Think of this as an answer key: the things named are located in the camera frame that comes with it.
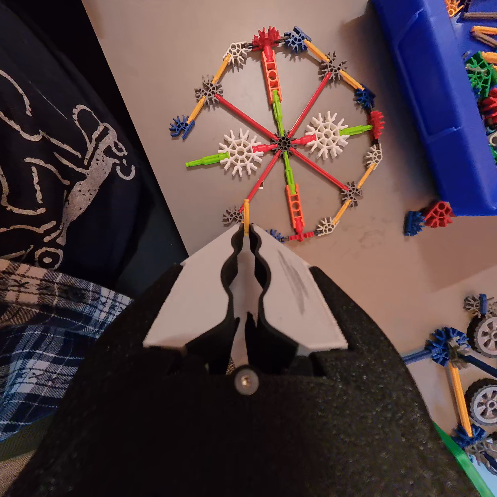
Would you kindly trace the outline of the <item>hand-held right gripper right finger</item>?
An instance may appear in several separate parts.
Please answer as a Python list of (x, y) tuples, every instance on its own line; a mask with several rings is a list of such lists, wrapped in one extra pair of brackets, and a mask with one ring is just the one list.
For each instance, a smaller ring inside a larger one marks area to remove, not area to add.
[(311, 271), (311, 265), (258, 225), (249, 233), (254, 276), (261, 286), (257, 318), (247, 318), (249, 364), (289, 369), (296, 357), (347, 350), (339, 327)]

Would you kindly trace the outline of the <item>red wedge toy connector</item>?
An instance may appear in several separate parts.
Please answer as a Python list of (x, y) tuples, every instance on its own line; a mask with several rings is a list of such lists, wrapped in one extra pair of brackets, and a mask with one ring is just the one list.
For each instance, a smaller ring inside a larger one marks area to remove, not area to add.
[(448, 202), (438, 200), (422, 210), (425, 227), (444, 228), (453, 223), (455, 214)]

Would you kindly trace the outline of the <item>plaid flannel shirt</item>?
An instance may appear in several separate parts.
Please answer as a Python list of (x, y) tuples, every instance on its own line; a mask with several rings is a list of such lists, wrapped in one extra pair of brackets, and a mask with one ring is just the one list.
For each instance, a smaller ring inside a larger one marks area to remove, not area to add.
[(80, 363), (132, 299), (1, 260), (1, 442), (52, 415)]

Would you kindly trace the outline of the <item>toy car frame with wheels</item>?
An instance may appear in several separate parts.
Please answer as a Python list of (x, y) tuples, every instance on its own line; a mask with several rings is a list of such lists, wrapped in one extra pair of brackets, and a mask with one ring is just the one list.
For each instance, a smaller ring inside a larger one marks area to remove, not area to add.
[[(445, 367), (455, 396), (459, 424), (449, 438), (469, 457), (496, 476), (496, 367), (480, 355), (496, 360), (496, 299), (486, 294), (469, 295), (464, 310), (470, 315), (465, 332), (445, 326), (430, 334), (422, 350), (405, 355), (406, 364), (431, 359)], [(488, 376), (462, 387), (460, 370), (475, 366)]]

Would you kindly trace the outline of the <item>colourful toy rod wheel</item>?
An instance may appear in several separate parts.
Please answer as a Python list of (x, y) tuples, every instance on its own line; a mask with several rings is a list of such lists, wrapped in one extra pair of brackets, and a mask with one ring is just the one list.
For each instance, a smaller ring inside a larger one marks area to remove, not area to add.
[[(295, 55), (308, 51), (320, 63), (320, 84), (290, 130), (285, 130), (283, 125), (282, 90), (276, 63), (276, 48), (280, 46), (291, 50)], [(221, 79), (224, 73), (229, 66), (240, 68), (245, 65), (249, 52), (260, 53), (268, 103), (272, 108), (277, 127), (275, 133), (252, 119), (223, 96)], [(247, 196), (251, 203), (277, 161), (283, 160), (285, 196), (294, 234), (283, 236), (277, 230), (270, 230), (269, 234), (281, 243), (287, 241), (302, 242), (305, 239), (332, 234), (346, 210), (358, 206), (359, 200), (363, 197), (362, 187), (364, 183), (383, 158), (380, 136), (384, 130), (385, 122), (382, 112), (375, 109), (376, 96), (368, 87), (347, 73), (345, 61), (339, 63), (335, 61), (336, 53), (325, 54), (319, 50), (312, 43), (311, 38), (298, 27), (283, 34), (274, 26), (262, 28), (251, 41), (234, 42), (229, 46), (223, 55), (218, 71), (213, 76), (203, 77), (202, 84), (195, 89), (196, 106), (190, 115), (177, 116), (170, 125), (171, 137), (184, 140), (193, 130), (195, 120), (203, 108), (214, 108), (220, 105), (236, 115), (243, 123), (257, 130), (269, 141), (264, 144), (258, 140), (256, 135), (250, 138), (249, 130), (240, 129), (237, 136), (233, 131), (230, 131), (219, 144), (219, 150), (216, 154), (189, 161), (185, 166), (190, 169), (219, 164), (224, 168), (224, 171), (230, 171), (233, 176), (242, 177), (244, 172), (247, 176), (251, 176), (252, 173), (257, 172), (257, 164), (262, 162), (264, 154), (272, 153), (273, 156), (269, 164)], [(311, 118), (305, 134), (298, 138), (299, 127), (307, 118), (325, 87), (340, 81), (345, 82), (353, 89), (354, 102), (364, 112), (367, 123), (349, 127), (343, 123), (343, 120), (337, 121), (336, 114), (332, 115), (327, 112), (325, 116), (318, 114), (317, 117)], [(339, 181), (300, 151), (301, 148), (307, 147), (310, 154), (317, 151), (318, 158), (335, 159), (343, 152), (351, 137), (364, 133), (370, 134), (371, 146), (365, 155), (365, 171), (358, 181), (346, 184)], [(334, 216), (320, 220), (313, 231), (306, 231), (299, 185), (295, 182), (290, 165), (291, 156), (297, 157), (340, 190), (341, 207), (338, 212)]]

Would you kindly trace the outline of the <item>blue fan toy connector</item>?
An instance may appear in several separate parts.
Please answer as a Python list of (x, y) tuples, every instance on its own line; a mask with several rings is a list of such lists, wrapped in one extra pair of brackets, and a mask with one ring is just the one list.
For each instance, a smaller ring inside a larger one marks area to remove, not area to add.
[(403, 227), (405, 237), (413, 237), (420, 233), (425, 227), (425, 216), (422, 211), (408, 211)]

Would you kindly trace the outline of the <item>pile of colourful toy pieces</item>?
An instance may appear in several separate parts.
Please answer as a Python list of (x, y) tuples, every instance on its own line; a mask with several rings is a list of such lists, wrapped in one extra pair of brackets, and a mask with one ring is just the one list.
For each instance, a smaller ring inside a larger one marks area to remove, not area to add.
[(496, 1), (444, 1), (496, 163)]

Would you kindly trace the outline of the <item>blue plastic parts bin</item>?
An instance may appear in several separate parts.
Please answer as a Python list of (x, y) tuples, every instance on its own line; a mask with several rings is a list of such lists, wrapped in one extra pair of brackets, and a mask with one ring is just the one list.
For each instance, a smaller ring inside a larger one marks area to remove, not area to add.
[(372, 1), (439, 197), (457, 216), (496, 215), (492, 157), (463, 54), (480, 50), (444, 1)]

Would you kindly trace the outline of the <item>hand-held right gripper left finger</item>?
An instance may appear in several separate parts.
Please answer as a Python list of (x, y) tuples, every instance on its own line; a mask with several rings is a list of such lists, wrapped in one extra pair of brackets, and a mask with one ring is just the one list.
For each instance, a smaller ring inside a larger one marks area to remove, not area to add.
[(143, 346), (195, 355), (213, 374), (225, 374), (237, 320), (230, 285), (238, 274), (244, 228), (237, 225), (181, 263), (180, 273)]

